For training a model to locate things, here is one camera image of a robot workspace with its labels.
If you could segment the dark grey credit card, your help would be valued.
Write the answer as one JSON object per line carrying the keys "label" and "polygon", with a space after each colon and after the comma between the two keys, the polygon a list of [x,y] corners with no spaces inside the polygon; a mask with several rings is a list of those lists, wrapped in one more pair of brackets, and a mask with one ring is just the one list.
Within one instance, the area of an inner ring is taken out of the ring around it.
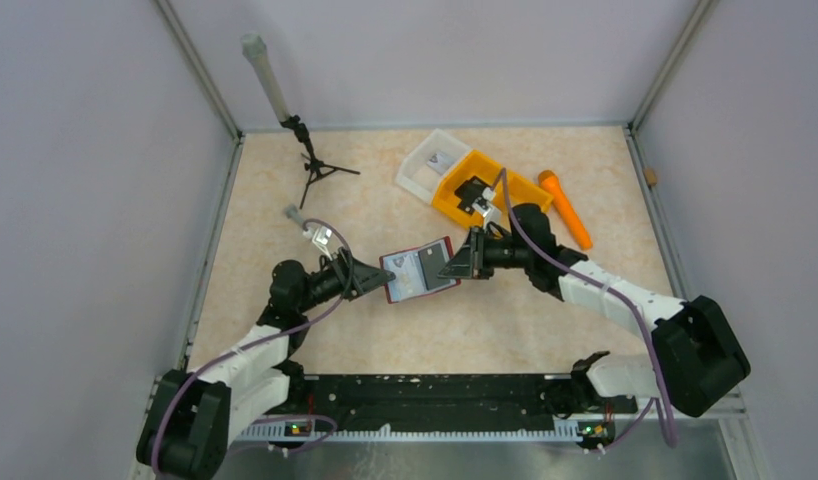
{"label": "dark grey credit card", "polygon": [[423,246],[418,252],[418,257],[424,286],[428,292],[444,290],[457,284],[456,280],[442,278],[439,275],[451,258],[445,239]]}

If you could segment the red card holder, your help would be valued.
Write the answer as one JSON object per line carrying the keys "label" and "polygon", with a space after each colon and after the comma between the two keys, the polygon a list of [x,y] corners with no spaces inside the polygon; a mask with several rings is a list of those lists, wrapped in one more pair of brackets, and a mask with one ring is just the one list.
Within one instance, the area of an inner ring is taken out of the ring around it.
{"label": "red card holder", "polygon": [[396,275],[396,279],[385,286],[385,295],[388,304],[397,304],[416,298],[435,295],[461,284],[460,280],[456,280],[457,284],[455,286],[436,292],[428,292],[424,286],[418,252],[423,246],[440,241],[441,239],[447,241],[450,256],[452,257],[453,247],[451,239],[449,236],[444,236],[425,245],[392,252],[379,258],[380,267]]}

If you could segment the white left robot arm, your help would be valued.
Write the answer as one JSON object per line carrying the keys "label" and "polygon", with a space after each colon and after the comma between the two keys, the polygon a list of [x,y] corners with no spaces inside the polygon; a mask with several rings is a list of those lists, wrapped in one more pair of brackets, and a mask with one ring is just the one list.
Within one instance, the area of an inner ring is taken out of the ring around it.
{"label": "white left robot arm", "polygon": [[212,478],[234,440],[288,399],[291,376],[281,366],[314,324],[307,312],[321,304],[334,311],[342,301],[384,287],[395,277],[346,248],[321,257],[314,272],[297,260],[278,263],[268,304],[241,340],[193,372],[172,369],[161,377],[136,460],[157,475]]}

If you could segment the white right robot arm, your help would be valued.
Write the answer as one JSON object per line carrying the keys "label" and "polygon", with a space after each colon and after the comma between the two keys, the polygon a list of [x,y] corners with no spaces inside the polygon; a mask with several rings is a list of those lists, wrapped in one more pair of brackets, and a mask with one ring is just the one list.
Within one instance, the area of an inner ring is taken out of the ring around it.
{"label": "white right robot arm", "polygon": [[556,241],[538,206],[514,208],[510,229],[472,227],[438,271],[442,279],[486,280],[517,269],[556,299],[591,310],[638,336],[643,355],[601,351],[573,367],[598,397],[651,397],[699,417],[751,373],[751,364],[725,313],[713,299],[655,293],[613,275],[588,256]]}

